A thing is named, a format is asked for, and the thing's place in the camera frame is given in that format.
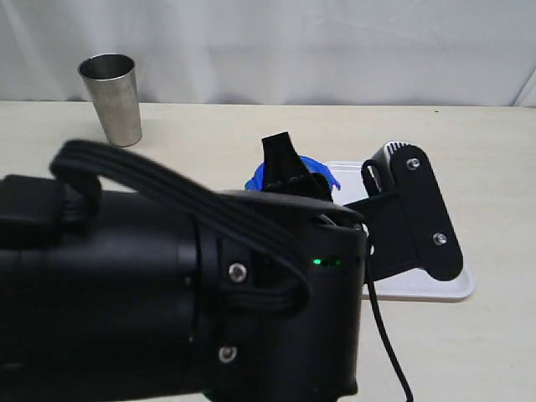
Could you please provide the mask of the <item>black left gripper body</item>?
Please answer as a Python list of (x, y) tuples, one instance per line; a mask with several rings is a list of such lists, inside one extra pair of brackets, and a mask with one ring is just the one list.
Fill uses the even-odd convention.
[(308, 173), (277, 179), (267, 184), (267, 195), (271, 203), (285, 214), (297, 219), (333, 223), (341, 227), (366, 224), (374, 227), (375, 216), (380, 214), (392, 195), (375, 195), (350, 204), (337, 205), (333, 202), (330, 186), (320, 173)]

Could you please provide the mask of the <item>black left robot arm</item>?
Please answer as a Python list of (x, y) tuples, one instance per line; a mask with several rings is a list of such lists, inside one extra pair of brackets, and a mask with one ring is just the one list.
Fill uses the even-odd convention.
[(287, 135), (263, 146), (260, 191), (84, 140), (50, 178), (4, 177), (2, 400), (355, 394), (362, 287), (396, 243), (334, 204)]

